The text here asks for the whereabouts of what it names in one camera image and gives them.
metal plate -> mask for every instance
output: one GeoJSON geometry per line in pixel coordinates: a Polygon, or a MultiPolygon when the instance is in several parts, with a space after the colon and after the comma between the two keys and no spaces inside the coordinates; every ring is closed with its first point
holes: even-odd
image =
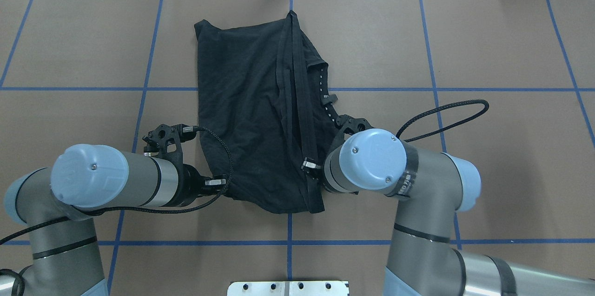
{"type": "Polygon", "coordinates": [[[348,281],[232,283],[227,296],[349,296],[348,281]]]}

end effector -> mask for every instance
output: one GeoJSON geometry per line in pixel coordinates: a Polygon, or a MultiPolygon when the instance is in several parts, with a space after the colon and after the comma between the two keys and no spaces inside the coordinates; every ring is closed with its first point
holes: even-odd
{"type": "Polygon", "coordinates": [[[420,182],[456,182],[449,196],[457,211],[471,209],[482,188],[469,161],[416,148],[383,129],[355,133],[330,152],[323,173],[331,192],[371,190],[402,201],[423,195],[420,182]]]}
{"type": "Polygon", "coordinates": [[[143,137],[144,155],[106,145],[71,146],[53,165],[53,194],[81,209],[185,207],[214,195],[225,187],[225,176],[211,179],[183,163],[181,143],[197,131],[197,126],[160,125],[143,137]],[[168,151],[170,145],[176,149],[168,151]]]}

black clamp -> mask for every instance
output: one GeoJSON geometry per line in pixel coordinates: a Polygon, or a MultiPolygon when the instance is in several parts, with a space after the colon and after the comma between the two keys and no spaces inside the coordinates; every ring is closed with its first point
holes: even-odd
{"type": "Polygon", "coordinates": [[[320,95],[320,103],[322,105],[327,105],[329,103],[335,103],[336,101],[338,101],[338,97],[335,94],[320,95]]]}
{"type": "Polygon", "coordinates": [[[329,153],[343,145],[345,142],[345,134],[354,135],[357,132],[367,129],[374,129],[374,127],[371,126],[365,118],[353,118],[346,114],[336,118],[335,126],[338,128],[338,132],[331,143],[329,153]]]}
{"type": "Polygon", "coordinates": [[[143,148],[145,156],[170,161],[178,172],[178,191],[172,200],[164,205],[166,207],[183,207],[197,197],[215,195],[225,188],[226,175],[209,178],[202,176],[195,167],[184,164],[181,143],[196,138],[197,132],[197,126],[161,124],[142,138],[147,143],[143,148]],[[167,148],[170,145],[176,145],[176,150],[168,152],[167,148]]]}
{"type": "Polygon", "coordinates": [[[302,169],[302,171],[304,171],[304,173],[310,175],[314,179],[320,178],[321,171],[323,169],[321,165],[316,164],[314,160],[308,157],[304,158],[304,162],[302,163],[302,166],[300,168],[302,169]]]}

black t-shirt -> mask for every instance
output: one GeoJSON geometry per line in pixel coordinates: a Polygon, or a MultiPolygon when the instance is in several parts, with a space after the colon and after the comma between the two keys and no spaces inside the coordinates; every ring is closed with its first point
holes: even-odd
{"type": "MultiPolygon", "coordinates": [[[[329,103],[328,64],[299,27],[283,20],[221,30],[203,20],[198,40],[198,119],[228,145],[234,176],[226,194],[272,213],[324,211],[319,179],[301,169],[323,164],[338,132],[329,103]]],[[[200,135],[213,174],[227,154],[200,135]]]]}

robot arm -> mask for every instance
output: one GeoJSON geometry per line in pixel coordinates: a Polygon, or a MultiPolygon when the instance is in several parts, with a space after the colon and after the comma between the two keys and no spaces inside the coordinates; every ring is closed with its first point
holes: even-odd
{"type": "MultiPolygon", "coordinates": [[[[4,198],[15,222],[31,227],[61,220],[30,233],[33,265],[22,273],[24,295],[107,296],[93,216],[112,208],[180,207],[225,190],[225,179],[201,176],[182,163],[180,144],[197,131],[161,125],[143,138],[144,156],[74,145],[52,168],[16,180],[4,198]],[[167,152],[172,144],[176,150],[167,152]]],[[[14,276],[0,275],[0,296],[11,296],[14,283],[14,276]]]]}
{"type": "Polygon", "coordinates": [[[332,191],[399,199],[384,296],[595,295],[594,281],[451,249],[455,211],[471,209],[481,191],[469,161],[369,129],[329,154],[324,175],[332,191]]]}
{"type": "MultiPolygon", "coordinates": [[[[91,219],[98,209],[185,206],[225,190],[225,179],[201,176],[181,162],[180,144],[196,131],[161,125],[143,138],[144,156],[75,145],[52,169],[15,181],[5,197],[13,220],[34,226],[66,219],[31,232],[34,261],[23,273],[24,295],[107,296],[91,219]],[[175,152],[167,152],[171,144],[175,152]]],[[[321,171],[331,191],[372,190],[399,200],[384,296],[595,294],[594,281],[451,249],[455,211],[473,207],[481,189],[479,173],[468,161],[368,129],[333,150],[321,171]]],[[[0,296],[12,294],[14,281],[0,275],[0,296]]]]}

